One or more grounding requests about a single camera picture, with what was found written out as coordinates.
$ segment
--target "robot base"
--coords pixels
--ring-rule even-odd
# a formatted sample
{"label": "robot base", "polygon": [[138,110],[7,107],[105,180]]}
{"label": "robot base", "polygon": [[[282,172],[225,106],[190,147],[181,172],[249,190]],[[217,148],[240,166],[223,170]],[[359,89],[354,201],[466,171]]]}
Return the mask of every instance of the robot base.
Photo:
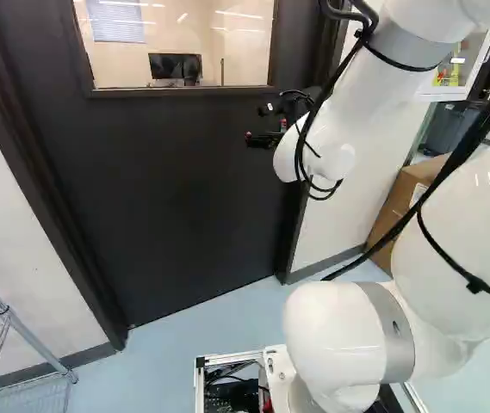
{"label": "robot base", "polygon": [[[288,356],[284,345],[264,349],[264,365],[276,413],[326,413],[313,400],[309,390]],[[341,389],[334,397],[340,401],[338,413],[362,413],[369,409],[379,392],[379,385],[360,385]]]}

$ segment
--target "door window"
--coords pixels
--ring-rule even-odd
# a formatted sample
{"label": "door window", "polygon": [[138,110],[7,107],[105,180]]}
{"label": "door window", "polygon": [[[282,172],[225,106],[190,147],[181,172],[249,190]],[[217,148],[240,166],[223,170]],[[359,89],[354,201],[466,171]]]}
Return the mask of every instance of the door window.
{"label": "door window", "polygon": [[264,86],[276,0],[74,0],[96,89]]}

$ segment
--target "black hose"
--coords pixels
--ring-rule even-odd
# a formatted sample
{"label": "black hose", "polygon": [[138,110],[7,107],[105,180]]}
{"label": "black hose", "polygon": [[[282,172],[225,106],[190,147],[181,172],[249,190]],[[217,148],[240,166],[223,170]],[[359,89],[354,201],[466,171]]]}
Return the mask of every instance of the black hose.
{"label": "black hose", "polygon": [[323,14],[331,20],[353,20],[361,22],[365,33],[369,31],[369,18],[361,13],[353,13],[351,11],[343,11],[331,6],[329,0],[318,0],[319,6]]}
{"label": "black hose", "polygon": [[[313,188],[319,192],[328,193],[330,196],[332,196],[335,193],[338,186],[340,186],[342,182],[337,182],[332,188],[320,188],[317,185],[315,185],[313,183],[313,180],[309,179],[309,174],[306,172],[306,168],[304,167],[304,163],[303,163],[304,145],[306,142],[306,136],[310,130],[310,127],[313,124],[313,120],[315,119],[317,113],[321,109],[321,105],[323,105],[323,102],[331,94],[332,88],[334,87],[335,83],[340,79],[340,77],[344,73],[344,70],[346,69],[348,64],[352,61],[356,53],[362,48],[362,46],[363,46],[362,43],[360,41],[357,41],[356,44],[352,47],[351,51],[348,53],[348,55],[346,55],[344,60],[340,63],[338,68],[332,74],[331,78],[323,85],[323,88],[321,89],[319,95],[315,99],[314,105],[310,108],[309,114],[306,118],[306,121],[304,122],[304,126],[302,127],[301,133],[296,142],[296,149],[295,149],[296,178],[300,180],[301,176],[304,176],[304,179],[307,182],[308,187]],[[330,197],[329,196],[324,198],[318,198],[312,195],[310,196],[315,200],[326,200]]]}
{"label": "black hose", "polygon": [[364,252],[355,261],[345,265],[341,269],[327,275],[322,280],[334,280],[338,276],[358,267],[370,259],[374,253],[380,251],[387,243],[392,241],[405,228],[411,218],[417,213],[421,205],[432,195],[436,188],[447,178],[454,170],[461,166],[474,153],[476,148],[490,132],[490,100],[486,107],[478,114],[472,126],[467,130],[465,136],[459,142],[459,145],[451,152],[450,157],[437,174],[434,182],[428,187],[420,199],[407,211],[407,213],[388,231],[375,245]]}
{"label": "black hose", "polygon": [[366,32],[366,34],[371,34],[373,33],[373,30],[378,26],[379,24],[379,15],[371,9],[371,7],[365,3],[364,0],[350,0],[350,3],[352,3],[356,9],[358,9],[362,14],[366,15],[370,20],[371,24],[369,24],[369,30]]}

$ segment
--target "glass cabinet door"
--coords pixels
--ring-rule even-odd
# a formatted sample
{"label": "glass cabinet door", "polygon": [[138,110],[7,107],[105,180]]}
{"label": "glass cabinet door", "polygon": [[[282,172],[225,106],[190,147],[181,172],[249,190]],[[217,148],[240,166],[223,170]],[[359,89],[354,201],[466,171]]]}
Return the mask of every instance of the glass cabinet door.
{"label": "glass cabinet door", "polygon": [[490,55],[490,31],[474,32],[458,42],[417,91],[425,102],[462,101]]}

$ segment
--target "cardboard box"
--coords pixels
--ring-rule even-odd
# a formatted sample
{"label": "cardboard box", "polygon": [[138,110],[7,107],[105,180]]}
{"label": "cardboard box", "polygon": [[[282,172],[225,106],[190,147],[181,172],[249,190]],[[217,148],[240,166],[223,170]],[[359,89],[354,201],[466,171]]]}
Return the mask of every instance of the cardboard box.
{"label": "cardboard box", "polygon": [[[448,157],[449,154],[441,155],[401,169],[367,238],[368,248],[381,239],[420,198],[434,181]],[[376,265],[390,275],[390,258],[394,243],[395,240],[389,242],[371,258]]]}

